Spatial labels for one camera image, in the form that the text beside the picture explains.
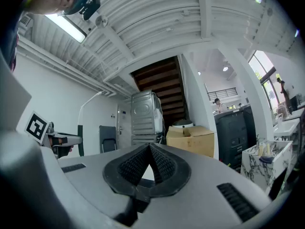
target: marble box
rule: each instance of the marble box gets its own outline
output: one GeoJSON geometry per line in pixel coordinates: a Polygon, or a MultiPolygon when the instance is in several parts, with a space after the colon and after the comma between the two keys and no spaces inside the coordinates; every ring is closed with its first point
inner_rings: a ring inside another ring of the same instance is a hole
{"type": "Polygon", "coordinates": [[[256,183],[266,194],[269,194],[275,179],[288,168],[292,159],[292,142],[272,141],[270,149],[274,157],[271,164],[259,160],[256,146],[242,153],[241,175],[256,183]]]}

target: person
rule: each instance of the person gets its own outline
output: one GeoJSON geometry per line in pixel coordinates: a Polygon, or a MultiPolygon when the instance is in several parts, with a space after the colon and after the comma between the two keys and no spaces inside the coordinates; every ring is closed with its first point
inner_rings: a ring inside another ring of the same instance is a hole
{"type": "Polygon", "coordinates": [[[289,98],[289,94],[288,92],[285,90],[285,82],[281,80],[281,78],[277,78],[276,79],[278,83],[281,84],[281,87],[282,87],[282,91],[281,93],[284,94],[284,98],[285,98],[285,102],[286,102],[286,106],[287,106],[287,109],[288,109],[288,112],[290,114],[292,114],[292,109],[291,109],[291,103],[290,103],[290,98],[289,98]]]}
{"type": "Polygon", "coordinates": [[[19,12],[11,15],[11,22],[0,32],[0,50],[10,70],[13,72],[16,67],[18,22],[24,13],[70,15],[80,11],[86,2],[87,0],[12,0],[12,9],[18,9],[19,12]]]}
{"type": "Polygon", "coordinates": [[[218,113],[224,113],[224,112],[227,112],[227,106],[225,106],[224,104],[222,104],[219,100],[219,98],[216,98],[214,103],[216,103],[217,105],[217,110],[218,110],[218,113]]]}

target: window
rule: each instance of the window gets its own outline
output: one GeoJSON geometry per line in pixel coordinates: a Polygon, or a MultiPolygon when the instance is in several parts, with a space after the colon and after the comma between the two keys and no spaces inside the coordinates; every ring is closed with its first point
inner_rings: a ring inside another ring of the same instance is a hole
{"type": "Polygon", "coordinates": [[[270,80],[264,83],[264,88],[268,94],[268,98],[272,107],[273,112],[276,112],[276,108],[278,106],[278,101],[275,95],[275,91],[270,83],[270,80]]]}
{"type": "Polygon", "coordinates": [[[255,55],[250,60],[249,64],[259,80],[262,79],[262,77],[264,75],[266,75],[266,71],[264,70],[262,65],[259,63],[259,61],[255,57],[255,55]]]}
{"type": "Polygon", "coordinates": [[[256,51],[254,55],[266,72],[273,68],[273,64],[263,51],[256,51]]]}
{"type": "Polygon", "coordinates": [[[278,104],[285,102],[282,87],[276,80],[279,74],[263,51],[256,51],[249,64],[261,82],[270,108],[276,113],[278,104]]]}

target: gray chair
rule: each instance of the gray chair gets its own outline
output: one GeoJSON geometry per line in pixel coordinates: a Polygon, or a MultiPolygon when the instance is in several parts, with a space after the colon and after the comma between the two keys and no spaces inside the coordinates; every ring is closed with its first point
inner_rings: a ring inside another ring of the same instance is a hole
{"type": "Polygon", "coordinates": [[[100,126],[100,152],[107,153],[116,150],[116,128],[100,126]]]}

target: stair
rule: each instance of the stair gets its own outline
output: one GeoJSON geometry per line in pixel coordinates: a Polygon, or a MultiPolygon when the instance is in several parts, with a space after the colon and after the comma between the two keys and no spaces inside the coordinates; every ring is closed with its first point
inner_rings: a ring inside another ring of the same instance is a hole
{"type": "Polygon", "coordinates": [[[139,90],[152,90],[161,100],[165,132],[173,122],[188,119],[177,57],[168,58],[132,73],[139,90]]]}

